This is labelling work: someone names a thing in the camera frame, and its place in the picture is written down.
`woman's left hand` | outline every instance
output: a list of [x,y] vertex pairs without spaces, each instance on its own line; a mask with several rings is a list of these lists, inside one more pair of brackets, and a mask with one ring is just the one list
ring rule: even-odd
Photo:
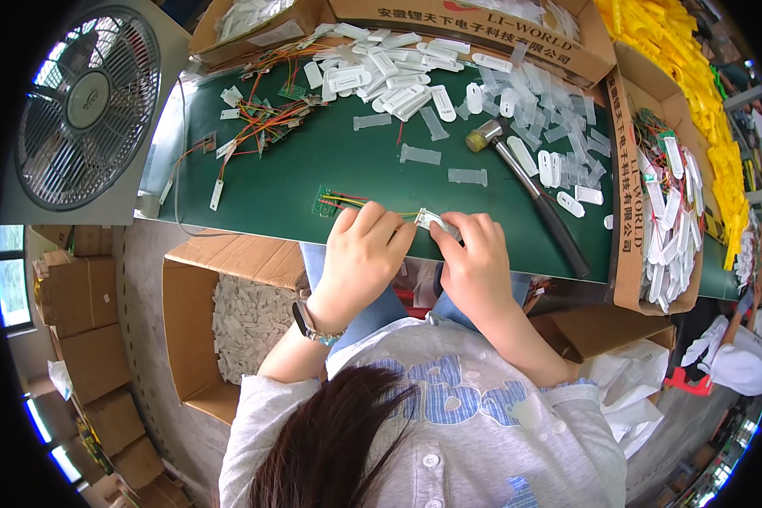
[[316,330],[338,333],[384,292],[417,227],[376,202],[347,208],[327,238],[322,279],[307,302]]

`green work table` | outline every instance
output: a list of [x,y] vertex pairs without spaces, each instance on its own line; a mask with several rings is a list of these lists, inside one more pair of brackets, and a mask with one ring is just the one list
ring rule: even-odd
[[[432,84],[445,85],[454,104],[460,104],[466,85],[479,79],[476,69],[467,67],[457,74],[435,70]],[[276,106],[290,99],[278,96],[287,79],[287,64],[275,66],[262,76],[255,96],[267,98]],[[299,80],[306,84],[304,77]],[[237,85],[248,97],[254,78],[240,81],[238,73],[208,80],[193,89],[186,88],[188,145],[206,134],[217,132],[218,146],[231,140],[244,126],[242,119],[221,120],[220,111],[228,106],[220,98],[224,88]],[[153,139],[142,188],[160,194],[182,153],[180,95],[173,90]],[[314,243],[325,243],[333,218],[311,213],[320,185],[334,191],[371,198],[389,210],[417,212],[421,207],[436,213],[459,210],[487,212],[502,224],[507,239],[511,269],[531,274],[574,279],[560,250],[549,237],[516,176],[493,149],[475,154],[464,142],[468,132],[490,118],[485,112],[442,122],[450,137],[432,141],[419,114],[403,125],[393,117],[392,124],[353,131],[354,116],[374,115],[369,104],[358,97],[340,97],[328,107],[315,107],[304,124],[262,154],[236,155],[226,165],[224,189],[216,211],[209,208],[214,182],[223,159],[198,150],[185,157],[180,174],[179,216],[182,224],[234,232],[263,235]],[[607,112],[596,106],[596,127],[607,134]],[[400,144],[397,144],[400,133]],[[403,143],[442,152],[440,165],[399,162]],[[257,148],[254,138],[243,142],[238,151]],[[566,153],[572,151],[566,137],[545,143],[541,149]],[[613,213],[612,164],[608,157],[590,152],[600,160],[608,174],[601,178],[605,196],[603,206],[584,203],[586,215],[575,218],[558,207],[559,215],[579,244],[591,266],[589,281],[606,283],[609,279],[612,231],[605,229],[604,218]],[[457,184],[447,180],[448,168],[488,171],[488,187]],[[554,196],[559,189],[545,189]],[[159,220],[174,221],[175,186],[161,207]],[[442,259],[428,231],[419,229],[409,255]],[[736,298],[733,273],[722,270],[725,248],[706,236],[701,295]]]

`watch face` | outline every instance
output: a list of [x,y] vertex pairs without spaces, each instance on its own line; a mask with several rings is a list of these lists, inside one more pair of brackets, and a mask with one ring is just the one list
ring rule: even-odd
[[293,318],[296,320],[296,326],[299,327],[299,331],[302,332],[302,335],[307,337],[309,334],[308,324],[305,322],[305,316],[302,314],[299,302],[295,301],[291,306],[291,310],[293,311]]

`hammer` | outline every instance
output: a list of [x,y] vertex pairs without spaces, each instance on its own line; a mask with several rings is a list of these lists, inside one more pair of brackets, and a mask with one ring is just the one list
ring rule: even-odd
[[525,189],[528,190],[538,210],[539,217],[542,218],[545,227],[550,230],[551,236],[556,240],[562,252],[565,253],[565,257],[573,268],[573,272],[581,279],[589,276],[590,265],[587,263],[587,259],[584,259],[582,251],[579,250],[579,245],[576,244],[576,240],[570,235],[570,231],[565,226],[565,223],[561,221],[556,209],[553,208],[550,198],[542,194],[534,180],[530,179],[525,169],[519,165],[517,159],[511,154],[511,150],[502,141],[506,128],[508,128],[508,120],[498,116],[471,131],[466,136],[466,144],[475,153],[486,146],[492,146],[497,151],[500,157],[505,160],[505,163],[508,164],[508,167],[511,168],[511,171],[514,172],[514,175],[525,186]]

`fan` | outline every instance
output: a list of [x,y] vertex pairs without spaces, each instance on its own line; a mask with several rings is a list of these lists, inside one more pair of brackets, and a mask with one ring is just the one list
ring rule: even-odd
[[189,35],[149,0],[92,3],[30,83],[2,224],[131,224]]

